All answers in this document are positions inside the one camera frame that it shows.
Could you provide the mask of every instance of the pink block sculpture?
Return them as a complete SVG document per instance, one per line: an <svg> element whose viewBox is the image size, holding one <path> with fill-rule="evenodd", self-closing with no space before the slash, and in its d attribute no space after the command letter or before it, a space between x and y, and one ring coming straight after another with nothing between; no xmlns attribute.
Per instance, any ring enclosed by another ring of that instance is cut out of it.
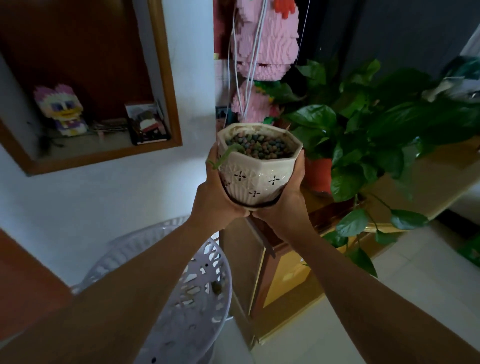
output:
<svg viewBox="0 0 480 364"><path fill-rule="evenodd" d="M260 39L260 50L257 59L255 75L257 81L279 81L297 59L299 46L299 11L282 19L281 13L276 13L274 1L267 1L264 28ZM237 0L237 69L243 77L248 77L250 63L254 60L253 43L262 12L263 0ZM232 53L235 44L232 38Z"/></svg>
<svg viewBox="0 0 480 364"><path fill-rule="evenodd" d="M240 110L240 102L243 109L245 109L245 87L247 82L244 81L240 87L240 101L238 95L235 95L232 102L232 111L239 113L238 118L240 122L259 122L263 123L265 118L269 116L279 116L280 111L278 105L273 105L269 95L264 94L259 88L253 85L252 94L250 96L250 103L248 106L247 120L243 120Z"/></svg>

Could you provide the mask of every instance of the flower pot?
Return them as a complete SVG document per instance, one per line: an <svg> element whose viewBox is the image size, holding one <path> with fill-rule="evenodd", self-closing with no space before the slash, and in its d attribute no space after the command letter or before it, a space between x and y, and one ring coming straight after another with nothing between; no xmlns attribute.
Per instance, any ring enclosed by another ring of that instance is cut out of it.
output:
<svg viewBox="0 0 480 364"><path fill-rule="evenodd" d="M305 179L308 188L318 193L331 194L332 184L332 160L305 158Z"/></svg>
<svg viewBox="0 0 480 364"><path fill-rule="evenodd" d="M274 203L283 186L290 180L303 144L290 132L271 125L235 123L217 134L220 156L228 148L226 140L238 133L283 138L288 148L293 151L290 158L270 160L255 159L233 152L219 168L223 185L234 202L250 209Z"/></svg>

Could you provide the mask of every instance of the pebble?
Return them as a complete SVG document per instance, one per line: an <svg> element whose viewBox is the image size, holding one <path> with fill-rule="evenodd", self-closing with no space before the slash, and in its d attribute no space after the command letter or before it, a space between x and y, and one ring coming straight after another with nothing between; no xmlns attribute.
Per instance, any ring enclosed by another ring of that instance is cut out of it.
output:
<svg viewBox="0 0 480 364"><path fill-rule="evenodd" d="M289 158L291 152L285 138L275 138L267 135L238 133L226 140L228 146L240 144L244 147L242 154L256 159Z"/></svg>

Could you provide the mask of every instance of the person's right arm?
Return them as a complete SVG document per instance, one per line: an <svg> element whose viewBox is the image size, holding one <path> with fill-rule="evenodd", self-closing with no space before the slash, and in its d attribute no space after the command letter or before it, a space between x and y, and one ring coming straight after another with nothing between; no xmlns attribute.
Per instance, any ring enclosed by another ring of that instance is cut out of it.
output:
<svg viewBox="0 0 480 364"><path fill-rule="evenodd" d="M363 359L385 363L480 363L480 353L417 306L352 264L322 239L300 192L304 157L279 202L253 215L307 262Z"/></svg>

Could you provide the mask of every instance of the forearm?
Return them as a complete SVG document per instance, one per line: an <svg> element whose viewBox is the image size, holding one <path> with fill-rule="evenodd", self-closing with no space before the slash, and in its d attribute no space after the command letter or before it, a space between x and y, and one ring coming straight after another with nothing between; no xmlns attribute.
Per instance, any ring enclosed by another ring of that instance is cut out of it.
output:
<svg viewBox="0 0 480 364"><path fill-rule="evenodd" d="M187 221L15 339L0 351L0 362L133 362L188 262L213 232Z"/></svg>
<svg viewBox="0 0 480 364"><path fill-rule="evenodd" d="M350 338L372 363L478 363L480 354L352 264L313 229L288 241L312 268Z"/></svg>

